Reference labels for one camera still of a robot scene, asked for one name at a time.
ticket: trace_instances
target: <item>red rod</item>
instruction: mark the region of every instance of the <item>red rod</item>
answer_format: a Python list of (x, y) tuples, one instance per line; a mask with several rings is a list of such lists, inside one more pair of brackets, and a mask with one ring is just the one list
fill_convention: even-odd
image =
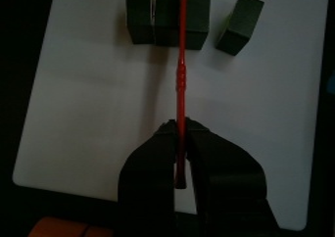
[(184, 161), (185, 161), (185, 118), (184, 118), (184, 91), (185, 91), (185, 3), (180, 0), (178, 13), (178, 58), (176, 68), (176, 126), (177, 126), (177, 153), (176, 153), (176, 174), (173, 186), (176, 189), (185, 188)]

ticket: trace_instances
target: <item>orange block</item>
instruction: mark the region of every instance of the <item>orange block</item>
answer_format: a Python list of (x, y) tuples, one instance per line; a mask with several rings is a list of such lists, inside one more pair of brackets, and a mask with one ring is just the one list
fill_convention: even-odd
[(28, 237), (82, 237), (88, 227), (85, 223), (44, 217), (34, 225)]
[(96, 226), (90, 226), (86, 230), (84, 237), (112, 237), (112, 230), (108, 228), (101, 228)]

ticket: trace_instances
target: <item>dark green block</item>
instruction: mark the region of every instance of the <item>dark green block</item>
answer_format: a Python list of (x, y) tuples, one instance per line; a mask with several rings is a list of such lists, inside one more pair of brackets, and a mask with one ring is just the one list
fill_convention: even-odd
[(133, 44), (152, 44), (152, 0), (125, 0), (126, 27)]
[(236, 0), (234, 9), (226, 19), (216, 48), (232, 55), (248, 42), (264, 2), (260, 0)]
[[(200, 50), (209, 30), (210, 0), (186, 0), (185, 49)], [(156, 0), (154, 44), (178, 45), (178, 0)]]

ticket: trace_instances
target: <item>white surface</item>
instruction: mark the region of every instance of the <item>white surface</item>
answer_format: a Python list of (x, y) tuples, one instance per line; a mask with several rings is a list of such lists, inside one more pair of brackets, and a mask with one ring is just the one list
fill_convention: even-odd
[[(213, 43), (234, 0), (212, 0), (204, 48), (185, 55), (186, 115), (261, 163), (278, 224), (300, 230), (326, 0), (262, 1), (250, 40), (232, 57)], [(174, 117), (176, 48), (132, 45), (124, 16), (124, 0), (52, 2), (18, 185), (114, 201), (128, 155)], [(190, 187), (176, 191), (176, 209), (194, 213)]]

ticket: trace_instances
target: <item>dark background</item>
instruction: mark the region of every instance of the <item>dark background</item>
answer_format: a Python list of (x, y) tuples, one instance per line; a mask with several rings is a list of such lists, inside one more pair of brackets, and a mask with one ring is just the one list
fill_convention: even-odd
[[(33, 87), (52, 0), (0, 0), (0, 236), (24, 237), (44, 216), (113, 228), (116, 203), (18, 187), (12, 172)], [(325, 84), (335, 71), (335, 0), (329, 0), (318, 87), (306, 226), (282, 236), (332, 236), (335, 210), (335, 95)], [(182, 236), (196, 236), (194, 216), (178, 214)]]

